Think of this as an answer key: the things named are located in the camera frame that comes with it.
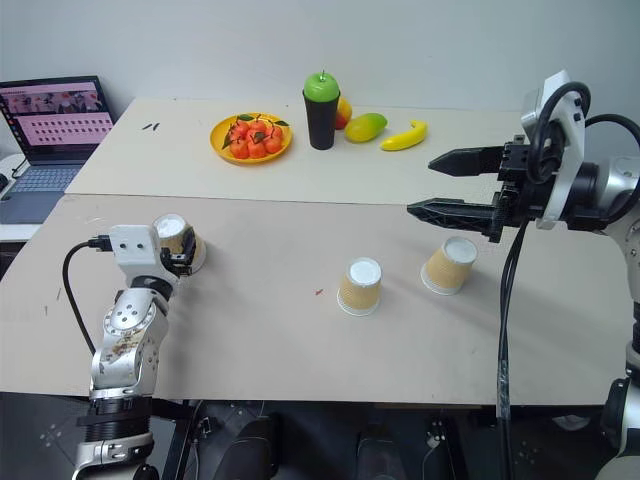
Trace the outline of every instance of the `beige tabletop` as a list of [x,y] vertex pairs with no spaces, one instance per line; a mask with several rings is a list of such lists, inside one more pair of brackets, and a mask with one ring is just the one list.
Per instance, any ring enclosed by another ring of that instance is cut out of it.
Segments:
[[[76,243],[118,223],[184,215],[207,242],[201,271],[171,300],[157,396],[491,404],[498,283],[513,235],[479,247],[456,296],[419,279],[451,231],[398,205],[67,195],[0,283],[0,389],[86,395],[90,357],[62,289]],[[336,304],[347,262],[377,259],[382,300],[368,317]],[[625,267],[606,237],[531,228],[510,318],[515,404],[600,404],[631,335]],[[98,345],[124,276],[81,251],[71,283]]]
[[[490,202],[495,176],[454,181],[429,172],[427,163],[453,148],[502,145],[522,133],[517,112],[354,106],[354,116],[372,110],[389,122],[379,139],[353,144],[338,131],[335,146],[319,151],[309,145],[302,98],[290,105],[136,99],[67,193],[395,205],[453,196]],[[253,111],[290,123],[291,147],[272,163],[227,163],[211,148],[209,132],[230,115]],[[409,129],[413,119],[429,123],[422,144],[399,152],[380,150],[382,138]],[[158,124],[155,131],[143,130],[151,123]]]

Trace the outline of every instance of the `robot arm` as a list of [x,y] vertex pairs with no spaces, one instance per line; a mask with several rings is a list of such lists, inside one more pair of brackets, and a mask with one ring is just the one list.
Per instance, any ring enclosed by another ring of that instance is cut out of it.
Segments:
[[129,288],[118,292],[104,316],[102,347],[91,363],[89,411],[78,420],[86,434],[73,479],[157,479],[145,462],[154,444],[151,396],[169,327],[169,299],[179,277],[191,274],[195,234],[188,227],[182,251],[173,254],[161,247],[157,230],[145,225],[118,225],[108,241],[100,239],[103,251],[114,252]]
[[585,127],[613,122],[625,127],[640,146],[640,127],[619,115],[585,120],[590,104],[584,84],[562,71],[525,101],[521,117],[530,139],[516,135],[502,147],[453,150],[429,163],[452,176],[497,173],[502,188],[490,205],[434,198],[407,207],[418,219],[445,228],[481,232],[499,242],[505,226],[536,220],[549,230],[563,221],[570,230],[604,233],[627,261],[634,301],[633,341],[626,348],[626,379],[613,382],[603,427],[619,453],[599,479],[633,478],[640,471],[640,158],[615,157],[584,162]]

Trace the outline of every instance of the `mango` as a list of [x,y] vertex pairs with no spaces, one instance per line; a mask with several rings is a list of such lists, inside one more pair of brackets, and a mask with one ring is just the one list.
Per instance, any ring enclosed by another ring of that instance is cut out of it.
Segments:
[[347,123],[344,134],[351,142],[368,142],[387,126],[387,119],[379,113],[365,113]]
[[342,130],[351,120],[351,105],[347,99],[340,95],[338,100],[338,111],[336,112],[336,130]]

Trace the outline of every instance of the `white wall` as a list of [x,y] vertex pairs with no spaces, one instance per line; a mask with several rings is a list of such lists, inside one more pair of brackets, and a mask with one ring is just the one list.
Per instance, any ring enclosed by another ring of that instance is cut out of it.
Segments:
[[301,101],[322,68],[354,104],[520,110],[566,68],[593,112],[640,120],[638,20],[636,0],[0,0],[0,76],[96,73],[117,113],[137,95]]

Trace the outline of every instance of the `yellow plate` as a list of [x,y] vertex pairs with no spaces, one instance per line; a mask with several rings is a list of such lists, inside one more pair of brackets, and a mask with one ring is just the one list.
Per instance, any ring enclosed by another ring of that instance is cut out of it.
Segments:
[[[260,112],[250,112],[250,113],[239,113],[238,115],[249,115],[253,118],[256,118],[260,115],[260,120],[271,120],[273,123],[282,121],[281,118],[276,117],[275,115],[271,115],[270,113],[260,113]],[[280,151],[276,153],[271,153],[269,155],[265,155],[262,158],[236,158],[231,154],[231,150],[229,146],[224,149],[222,146],[224,145],[224,138],[229,131],[229,126],[236,121],[238,115],[233,115],[229,118],[225,118],[218,125],[213,127],[211,130],[211,134],[209,135],[209,141],[211,142],[211,146],[216,151],[218,155],[224,158],[227,162],[235,163],[238,165],[255,165],[256,163],[264,163],[273,160],[276,157],[282,155],[282,153],[289,148],[291,144],[291,139],[293,138],[293,131],[291,130],[291,126],[285,127],[280,126],[282,128],[282,148]]]

